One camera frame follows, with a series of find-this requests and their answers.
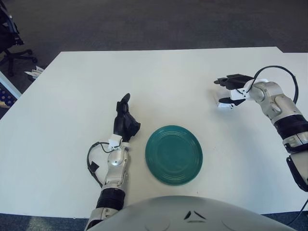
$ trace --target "black cable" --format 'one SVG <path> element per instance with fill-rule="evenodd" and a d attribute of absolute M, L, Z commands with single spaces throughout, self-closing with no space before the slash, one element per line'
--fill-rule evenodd
<path fill-rule="evenodd" d="M 236 91 L 237 91 L 238 93 L 240 93 L 240 94 L 242 94 L 242 95 L 243 95 L 243 93 L 242 93 L 242 92 L 240 92 L 238 89 L 236 89 Z"/>
<path fill-rule="evenodd" d="M 119 144 L 118 146 L 115 146 L 114 148 L 120 147 L 121 142 L 122 142 L 122 140 L 120 141 L 120 144 Z M 111 150 L 111 151 L 106 151 L 106 150 L 104 149 L 104 147 L 103 147 L 103 144 L 109 144 L 109 143 L 107 143 L 107 142 L 96 142 L 95 144 L 93 144 L 93 145 L 89 148 L 88 155 L 87 155 L 87 167 L 88 167 L 88 170 L 89 170 L 90 174 L 94 177 L 94 179 L 96 180 L 96 182 L 100 185 L 100 187 L 102 187 L 103 184 L 102 184 L 102 183 L 99 181 L 99 179 L 97 178 L 97 176 L 96 176 L 96 174 L 95 174 L 95 171 L 93 171 L 93 170 L 91 169 L 91 164 L 90 164 L 90 160 L 89 160 L 89 155 L 90 155 L 90 152 L 92 151 L 92 149 L 95 148 L 97 145 L 101 145 L 101 147 L 102 147 L 102 149 L 103 149 L 103 151 L 104 151 L 105 153 L 111 153 L 111 152 L 113 152 L 113 151 L 115 150 L 115 149 L 113 149 L 113 150 Z"/>
<path fill-rule="evenodd" d="M 96 142 L 95 144 L 93 144 L 93 145 L 90 147 L 90 149 L 89 149 L 89 151 L 88 151 L 88 155 L 87 155 L 87 166 L 88 166 L 88 170 L 89 170 L 90 174 L 94 177 L 94 179 L 95 179 L 96 182 L 100 185 L 100 187 L 102 187 L 103 184 L 98 180 L 97 176 L 95 175 L 95 172 L 92 171 L 91 165 L 90 165 L 90 161 L 89 161 L 89 155 L 90 155 L 91 150 L 92 150 L 94 147 L 96 147 L 97 145 L 99 145 L 99 144 L 100 144 L 99 142 Z"/>
<path fill-rule="evenodd" d="M 296 104 L 297 99 L 298 99 L 298 84 L 297 84 L 296 77 L 295 77 L 295 75 L 293 75 L 293 73 L 292 73 L 291 71 L 289 71 L 287 68 L 285 68 L 285 67 L 283 67 L 283 66 L 271 65 L 271 66 L 263 67 L 263 68 L 261 68 L 260 70 L 258 70 L 257 73 L 255 74 L 254 80 L 253 80 L 252 84 L 250 85 L 250 88 L 248 89 L 247 92 L 249 92 L 249 91 L 251 90 L 251 88 L 252 88 L 252 86 L 253 86 L 253 84 L 254 84 L 256 78 L 258 77 L 258 75 L 259 75 L 263 70 L 265 70 L 265 69 L 267 69 L 267 68 L 271 68 L 271 67 L 275 67 L 275 68 L 282 69 L 282 70 L 284 70 L 284 71 L 286 71 L 287 73 L 290 74 L 290 76 L 291 76 L 292 79 L 293 79 L 294 85 L 295 85 L 295 94 L 294 94 L 293 102 Z"/>
<path fill-rule="evenodd" d="M 304 208 L 306 207 L 307 203 L 308 203 L 308 199 L 307 199 L 306 202 L 304 203 L 304 205 L 303 205 L 303 207 L 301 208 L 301 210 L 298 212 L 297 216 L 296 216 L 293 220 L 291 220 L 287 225 L 291 225 L 294 221 L 296 221 L 296 220 L 299 218 L 299 216 L 300 216 L 300 215 L 302 214 L 302 212 L 304 211 Z"/>

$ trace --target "black logo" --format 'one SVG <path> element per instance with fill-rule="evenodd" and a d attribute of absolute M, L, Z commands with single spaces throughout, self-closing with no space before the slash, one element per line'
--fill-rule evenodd
<path fill-rule="evenodd" d="M 190 218 L 191 215 L 192 215 L 191 218 L 193 218 L 193 219 L 189 219 L 189 220 L 187 221 L 187 223 L 205 223 L 205 220 L 206 220 L 205 217 L 203 217 L 201 214 L 197 213 L 196 211 L 194 211 L 194 213 L 195 213 L 196 215 L 192 215 L 191 211 L 188 211 L 188 213 L 186 214 L 184 220 L 187 220 L 187 219 Z"/>

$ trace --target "paper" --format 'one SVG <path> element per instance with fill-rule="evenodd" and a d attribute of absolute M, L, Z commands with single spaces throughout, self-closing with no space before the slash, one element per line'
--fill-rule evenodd
<path fill-rule="evenodd" d="M 36 70 L 32 70 L 31 72 L 25 71 L 26 74 L 30 75 L 33 77 L 33 79 L 37 79 L 40 74 L 44 71 L 43 68 L 36 66 Z"/>

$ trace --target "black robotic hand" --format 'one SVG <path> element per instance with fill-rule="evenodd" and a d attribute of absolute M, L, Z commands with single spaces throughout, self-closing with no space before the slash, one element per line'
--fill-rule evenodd
<path fill-rule="evenodd" d="M 122 136 L 123 142 L 128 142 L 140 129 L 140 123 L 128 111 L 129 99 L 130 94 L 127 93 L 120 102 L 116 103 L 117 116 L 114 123 L 114 134 Z"/>

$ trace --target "white table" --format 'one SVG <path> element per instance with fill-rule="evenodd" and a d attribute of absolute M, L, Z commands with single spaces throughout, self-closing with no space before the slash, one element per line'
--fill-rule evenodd
<path fill-rule="evenodd" d="M 308 117 L 308 54 L 277 48 L 182 51 L 62 52 L 0 121 L 0 213 L 87 218 L 100 187 L 87 170 L 86 154 L 113 132 L 116 102 L 131 93 L 130 112 L 141 123 L 131 139 L 128 205 L 163 195 L 214 198 L 257 213 L 298 211 L 307 198 L 286 164 L 288 153 L 258 104 L 233 111 L 216 108 L 218 77 L 253 76 L 283 65 L 299 84 L 297 106 Z M 293 98 L 287 73 L 260 77 L 280 84 Z M 179 125 L 199 140 L 204 162 L 182 186 L 157 181 L 144 150 L 150 135 Z M 92 157 L 103 180 L 107 154 Z"/>

